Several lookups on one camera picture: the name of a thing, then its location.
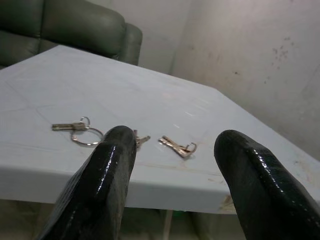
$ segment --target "table surface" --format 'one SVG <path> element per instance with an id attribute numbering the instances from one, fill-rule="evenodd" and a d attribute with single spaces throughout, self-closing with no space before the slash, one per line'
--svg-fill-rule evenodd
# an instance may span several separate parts
<path id="1" fill-rule="evenodd" d="M 82 116 L 103 132 L 126 125 L 151 136 L 137 153 L 127 207 L 234 213 L 213 156 L 228 129 L 269 148 L 320 203 L 320 162 L 216 89 L 65 46 L 0 71 L 1 199 L 55 202 L 93 149 L 51 124 Z M 158 143 L 163 135 L 198 149 L 183 160 Z"/>

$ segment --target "keyring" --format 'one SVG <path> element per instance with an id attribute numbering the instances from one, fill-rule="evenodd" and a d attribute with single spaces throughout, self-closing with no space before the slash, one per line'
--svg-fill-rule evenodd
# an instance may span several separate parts
<path id="1" fill-rule="evenodd" d="M 92 146 L 95 146 L 95 145 L 99 144 L 100 141 L 95 141 L 95 142 L 91 142 L 91 143 L 79 141 L 78 138 L 77 138 L 77 136 L 75 135 L 75 133 L 76 133 L 76 132 L 84 132 L 84 131 L 92 131 L 92 132 L 94 132 L 96 135 L 100 135 L 101 140 L 103 139 L 104 134 L 103 134 L 100 130 L 98 130 L 98 129 L 96 129 L 96 128 L 93 128 L 93 127 L 90 127 L 90 120 L 89 120 L 89 118 L 83 117 L 83 118 L 81 118 L 81 121 L 82 121 L 84 118 L 86 118 L 86 119 L 88 120 L 88 125 L 87 125 L 87 127 L 86 127 L 86 130 L 73 130 L 72 133 L 71 133 L 71 140 L 72 140 L 73 142 L 77 143 L 77 144 L 84 145 L 84 146 L 87 146 L 87 147 L 92 147 Z"/>

